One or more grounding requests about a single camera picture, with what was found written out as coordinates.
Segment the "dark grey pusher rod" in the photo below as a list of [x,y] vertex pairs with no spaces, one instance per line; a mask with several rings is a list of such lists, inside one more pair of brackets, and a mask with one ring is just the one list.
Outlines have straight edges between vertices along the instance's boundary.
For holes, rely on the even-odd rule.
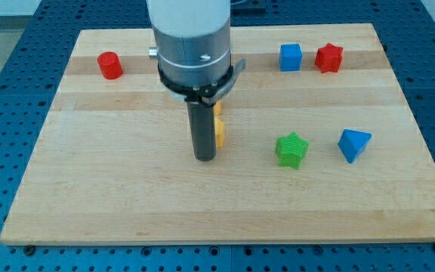
[[214,107],[192,102],[187,103],[187,112],[195,158],[202,162],[213,160],[217,152]]

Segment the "grey cylindrical robot arm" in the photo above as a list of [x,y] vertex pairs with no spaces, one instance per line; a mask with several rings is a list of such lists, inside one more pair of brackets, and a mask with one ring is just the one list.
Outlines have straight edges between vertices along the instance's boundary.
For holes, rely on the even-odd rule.
[[194,156],[216,155],[214,105],[232,90],[245,61],[232,62],[227,0],[147,0],[161,83],[187,105]]

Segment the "black clamp ring mount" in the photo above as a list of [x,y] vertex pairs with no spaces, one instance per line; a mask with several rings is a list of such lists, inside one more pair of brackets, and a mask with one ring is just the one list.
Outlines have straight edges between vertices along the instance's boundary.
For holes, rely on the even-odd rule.
[[181,103],[198,103],[204,105],[214,105],[220,99],[228,95],[236,83],[239,74],[246,68],[246,60],[241,59],[229,69],[217,81],[212,81],[208,85],[184,86],[171,81],[158,67],[160,82],[165,90]]

